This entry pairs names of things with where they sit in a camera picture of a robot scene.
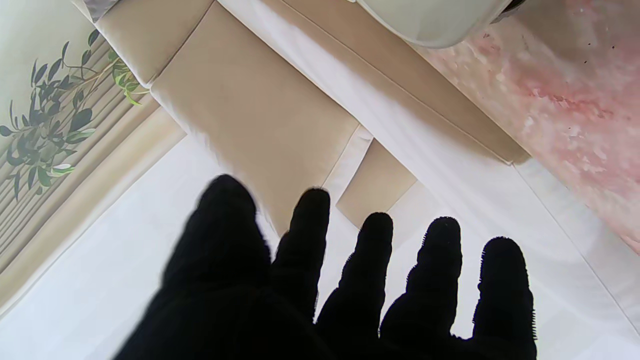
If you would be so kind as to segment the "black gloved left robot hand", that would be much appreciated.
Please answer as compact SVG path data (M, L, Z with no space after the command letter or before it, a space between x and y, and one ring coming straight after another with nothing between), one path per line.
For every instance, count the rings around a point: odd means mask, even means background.
M212 180L190 215L160 287L117 360L535 360L525 257L507 237L482 251L471 338L453 335L461 228L430 223L406 289L382 312L393 219L370 214L338 286L316 315L330 195L307 189L274 259L242 182Z

